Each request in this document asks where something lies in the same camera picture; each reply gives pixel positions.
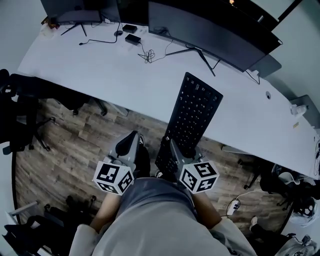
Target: wooden floor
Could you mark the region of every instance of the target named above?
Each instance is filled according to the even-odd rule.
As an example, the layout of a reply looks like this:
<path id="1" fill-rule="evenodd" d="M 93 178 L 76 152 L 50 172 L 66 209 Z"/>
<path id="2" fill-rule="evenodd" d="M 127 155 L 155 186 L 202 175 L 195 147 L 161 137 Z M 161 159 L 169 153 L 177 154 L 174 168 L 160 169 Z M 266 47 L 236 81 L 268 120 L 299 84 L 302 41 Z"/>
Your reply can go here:
<path id="1" fill-rule="evenodd" d="M 133 111 L 124 117 L 107 103 L 105 105 L 108 114 L 104 117 L 94 102 L 85 104 L 78 116 L 73 116 L 70 110 L 55 100 L 42 102 L 40 113 L 56 118 L 55 123 L 47 123 L 42 130 L 44 141 L 51 151 L 42 149 L 35 141 L 34 150 L 17 153 L 15 181 L 18 207 L 38 201 L 42 209 L 50 204 L 65 210 L 68 195 L 82 200 L 89 200 L 95 195 L 97 201 L 94 207 L 98 209 L 105 194 L 92 182 L 97 163 L 109 152 L 116 137 L 131 130 L 144 135 L 151 171 L 157 170 L 155 158 L 167 124 Z M 252 171 L 237 164 L 240 155 L 221 151 L 220 143 L 202 138 L 198 145 L 220 172 L 216 186 L 208 195 L 220 214 L 225 215 L 230 201 L 247 192 L 243 185 L 252 177 Z M 260 189 L 259 182 L 252 188 L 257 189 Z M 286 217 L 287 213 L 276 205 L 282 200 L 279 195 L 257 191 L 239 199 L 241 207 L 230 218 L 245 235 L 250 233 L 248 228 L 254 215 L 265 219 L 266 228 L 274 231 L 280 228 Z"/>

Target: person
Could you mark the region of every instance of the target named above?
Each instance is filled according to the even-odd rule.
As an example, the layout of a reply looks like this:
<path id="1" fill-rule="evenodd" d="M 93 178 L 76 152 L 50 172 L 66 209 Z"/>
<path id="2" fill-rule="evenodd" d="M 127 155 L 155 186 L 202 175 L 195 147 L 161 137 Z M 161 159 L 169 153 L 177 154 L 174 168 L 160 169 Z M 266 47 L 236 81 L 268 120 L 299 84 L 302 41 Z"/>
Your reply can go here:
<path id="1" fill-rule="evenodd" d="M 190 195 L 175 183 L 150 177 L 143 144 L 135 163 L 134 184 L 122 196 L 107 193 L 90 226 L 78 226 L 70 256 L 256 256 L 206 193 Z"/>
<path id="2" fill-rule="evenodd" d="M 317 243 L 312 241 L 308 235 L 302 241 L 298 241 L 294 236 L 285 236 L 265 230 L 258 224 L 256 216 L 252 218 L 249 229 L 256 238 L 263 240 L 263 243 L 254 239 L 250 240 L 258 256 L 320 256 L 320 250 L 317 252 Z"/>

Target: power strip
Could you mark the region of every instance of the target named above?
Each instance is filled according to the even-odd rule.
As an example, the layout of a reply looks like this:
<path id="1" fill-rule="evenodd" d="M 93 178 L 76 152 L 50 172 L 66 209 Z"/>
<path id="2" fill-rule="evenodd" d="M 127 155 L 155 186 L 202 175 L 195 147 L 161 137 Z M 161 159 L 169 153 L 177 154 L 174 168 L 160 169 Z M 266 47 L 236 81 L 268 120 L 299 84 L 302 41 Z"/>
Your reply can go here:
<path id="1" fill-rule="evenodd" d="M 240 207 L 239 200 L 233 199 L 226 210 L 226 215 L 229 216 L 234 214 L 234 212 L 238 210 L 239 207 Z"/>

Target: monitor stand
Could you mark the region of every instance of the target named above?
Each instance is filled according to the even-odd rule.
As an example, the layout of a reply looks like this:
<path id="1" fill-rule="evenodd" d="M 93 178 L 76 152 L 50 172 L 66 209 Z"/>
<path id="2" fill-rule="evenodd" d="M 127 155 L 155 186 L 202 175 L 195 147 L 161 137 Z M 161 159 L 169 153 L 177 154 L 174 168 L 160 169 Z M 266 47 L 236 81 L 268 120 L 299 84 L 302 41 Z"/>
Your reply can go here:
<path id="1" fill-rule="evenodd" d="M 169 55 L 174 55 L 174 54 L 180 54 L 180 53 L 185 53 L 185 52 L 191 52 L 191 51 L 197 51 L 197 53 L 200 55 L 201 59 L 203 59 L 203 61 L 205 62 L 205 64 L 208 66 L 208 68 L 210 69 L 211 73 L 213 74 L 213 76 L 215 77 L 215 73 L 214 73 L 214 68 L 216 67 L 216 65 L 219 63 L 220 59 L 218 60 L 218 62 L 214 65 L 213 68 L 211 68 L 211 66 L 209 65 L 208 61 L 206 60 L 206 57 L 204 56 L 204 54 L 202 53 L 201 50 L 197 49 L 197 48 L 188 48 L 185 50 L 179 50 L 179 51 L 175 51 L 175 52 L 171 52 L 166 54 L 165 56 L 169 56 Z"/>
<path id="2" fill-rule="evenodd" d="M 75 27 L 79 26 L 79 25 L 81 25 L 82 30 L 83 30 L 83 33 L 85 34 L 85 36 L 87 36 L 87 33 L 86 33 L 86 31 L 85 31 L 85 28 L 84 28 L 84 24 L 81 23 L 81 22 L 76 22 L 76 23 L 75 23 L 72 27 L 70 27 L 68 30 L 64 31 L 64 32 L 61 34 L 61 36 L 62 36 L 63 34 L 65 34 L 65 33 L 69 32 L 70 30 L 74 29 Z"/>

